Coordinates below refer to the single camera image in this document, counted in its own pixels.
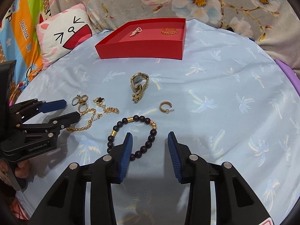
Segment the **person's left hand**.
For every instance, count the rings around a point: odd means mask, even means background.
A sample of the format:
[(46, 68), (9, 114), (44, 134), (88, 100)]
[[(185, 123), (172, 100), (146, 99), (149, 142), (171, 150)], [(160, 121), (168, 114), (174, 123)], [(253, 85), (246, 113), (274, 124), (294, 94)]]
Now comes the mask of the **person's left hand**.
[[(9, 166), (5, 160), (1, 158), (1, 171), (3, 173), (8, 172)], [(26, 178), (29, 175), (30, 170), (30, 162), (29, 160), (24, 160), (22, 162), (19, 162), (17, 164), (17, 167), (15, 169), (15, 175), (18, 178)]]

